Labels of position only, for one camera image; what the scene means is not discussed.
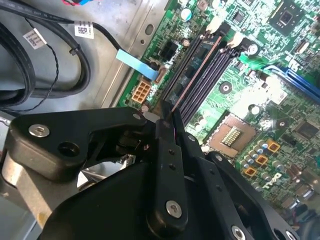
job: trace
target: ram slot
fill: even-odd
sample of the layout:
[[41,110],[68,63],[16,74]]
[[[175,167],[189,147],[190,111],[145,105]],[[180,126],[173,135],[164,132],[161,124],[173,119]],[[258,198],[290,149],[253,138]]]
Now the ram slot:
[[215,87],[227,67],[234,58],[240,55],[240,51],[227,47],[223,52],[218,52],[207,70],[203,73],[192,92],[186,97],[180,107],[182,120],[185,125],[189,123],[201,104]]
[[195,52],[197,51],[199,45],[201,44],[202,39],[203,39],[203,35],[199,35],[194,40],[194,42],[191,43],[189,49],[187,50],[185,57],[180,61],[180,64],[179,64],[177,70],[175,71],[173,77],[170,79],[168,84],[165,86],[159,99],[162,100],[162,99],[166,99],[168,97],[168,95],[171,92],[171,90],[173,89],[174,85],[177,83],[180,76],[182,75],[182,73],[186,69],[186,66],[188,66],[188,64],[190,63],[192,57],[194,56]]

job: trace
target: silver screw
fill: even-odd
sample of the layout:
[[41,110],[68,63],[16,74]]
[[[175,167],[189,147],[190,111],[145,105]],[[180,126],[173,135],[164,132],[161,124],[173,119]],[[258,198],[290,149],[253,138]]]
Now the silver screw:
[[138,120],[141,119],[141,117],[140,117],[138,114],[133,114],[132,116],[133,116],[135,119],[138,119]]
[[45,125],[34,124],[29,127],[29,133],[37,138],[45,138],[50,134],[50,130]]
[[216,159],[218,159],[220,162],[223,160],[222,157],[218,154],[215,155]]
[[286,231],[285,233],[286,233],[286,235],[290,238],[290,240],[297,240],[297,239],[295,238],[295,236],[294,236],[291,232]]
[[231,231],[236,240],[246,240],[244,232],[238,226],[233,225]]
[[195,142],[195,141],[196,141],[195,137],[192,136],[192,135],[189,135],[188,138],[189,138],[192,142]]
[[167,201],[165,204],[165,208],[168,214],[170,214],[170,216],[176,219],[181,218],[182,210],[180,205],[176,201],[173,201],[173,200]]
[[248,47],[248,54],[249,55],[254,55],[258,52],[258,46],[256,44],[251,44],[249,47]]

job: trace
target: motherboard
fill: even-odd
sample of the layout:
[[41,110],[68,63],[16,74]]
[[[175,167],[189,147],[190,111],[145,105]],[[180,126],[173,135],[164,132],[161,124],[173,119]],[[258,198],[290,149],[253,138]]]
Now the motherboard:
[[320,214],[320,1],[171,0],[118,106],[179,108],[298,229]]

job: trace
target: barcode label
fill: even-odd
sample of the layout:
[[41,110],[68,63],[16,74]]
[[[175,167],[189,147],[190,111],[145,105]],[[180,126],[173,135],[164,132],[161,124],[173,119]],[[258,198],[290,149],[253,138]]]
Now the barcode label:
[[36,28],[23,35],[23,38],[33,47],[33,49],[41,48],[47,44],[46,40]]
[[74,35],[77,37],[94,39],[94,26],[90,21],[75,21]]

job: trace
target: green circuit board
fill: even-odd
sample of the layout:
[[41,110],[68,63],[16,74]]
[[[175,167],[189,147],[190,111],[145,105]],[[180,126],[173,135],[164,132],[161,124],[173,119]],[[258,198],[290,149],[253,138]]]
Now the green circuit board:
[[[189,9],[190,19],[182,18]],[[289,67],[311,85],[320,75],[320,1],[318,0],[172,0],[142,57],[167,69],[160,83],[150,82],[144,100],[155,110],[192,42],[219,17],[235,33],[254,41],[258,54],[235,58],[186,125],[202,150],[219,151],[293,226],[320,213],[320,107],[280,77],[266,82],[267,65]],[[177,45],[170,60],[161,56],[168,41]],[[142,75],[132,75],[118,106],[141,110],[133,99]],[[293,219],[306,204],[309,210]]]

